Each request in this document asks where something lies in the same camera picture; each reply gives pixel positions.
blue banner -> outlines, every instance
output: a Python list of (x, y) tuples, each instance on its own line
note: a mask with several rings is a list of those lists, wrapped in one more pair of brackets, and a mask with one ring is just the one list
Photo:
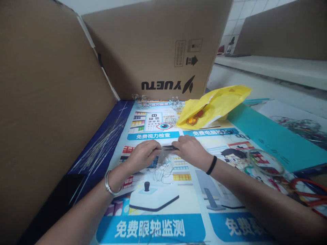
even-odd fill
[(170, 131), (167, 133), (139, 133), (139, 134), (129, 134), (127, 136), (128, 140), (157, 140), (166, 138), (178, 138), (180, 133), (178, 131)]
[(215, 234), (224, 242), (274, 241), (249, 212), (210, 213)]
[(225, 129), (203, 129), (203, 130), (187, 130), (183, 131), (184, 135), (201, 137), (201, 136), (224, 136), (230, 134), (238, 134), (239, 131), (236, 128)]
[(199, 243), (205, 239), (201, 214), (105, 216), (96, 233), (108, 243)]

eye illustration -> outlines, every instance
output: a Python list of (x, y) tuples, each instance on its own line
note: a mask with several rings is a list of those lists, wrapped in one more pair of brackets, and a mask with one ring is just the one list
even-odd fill
[(170, 129), (172, 127), (173, 126), (171, 124), (168, 124), (168, 123), (162, 123), (162, 124), (157, 125), (157, 128), (162, 129), (162, 130), (167, 130), (167, 129)]

silver bangle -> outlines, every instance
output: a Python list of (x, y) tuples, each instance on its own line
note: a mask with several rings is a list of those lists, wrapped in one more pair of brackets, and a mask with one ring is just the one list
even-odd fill
[(108, 175), (109, 175), (110, 172), (111, 172), (111, 169), (108, 170), (108, 172), (106, 173), (106, 176), (105, 176), (106, 189), (107, 189), (107, 191), (109, 191), (109, 192), (111, 193), (111, 195), (113, 195), (113, 196), (117, 196), (117, 195), (120, 193), (120, 191), (122, 190), (123, 186), (120, 187), (120, 189), (119, 189), (118, 192), (113, 192), (113, 191), (111, 190), (111, 187), (110, 187), (109, 184), (108, 184)]

white shelf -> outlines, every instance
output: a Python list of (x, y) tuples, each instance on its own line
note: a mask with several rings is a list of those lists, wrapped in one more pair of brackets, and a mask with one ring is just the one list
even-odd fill
[(246, 56), (215, 59), (215, 63), (327, 90), (327, 61)]

black hair tie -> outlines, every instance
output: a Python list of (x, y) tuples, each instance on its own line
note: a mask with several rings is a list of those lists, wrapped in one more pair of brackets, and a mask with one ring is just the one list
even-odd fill
[(208, 170), (208, 172), (207, 172), (207, 175), (210, 175), (210, 174), (211, 174), (212, 170), (214, 169), (214, 167), (215, 167), (215, 165), (216, 165), (216, 162), (217, 162), (217, 157), (214, 156), (214, 159), (213, 159), (213, 161), (212, 161), (212, 164), (211, 164), (211, 166), (210, 166), (210, 168), (209, 168), (209, 170)]

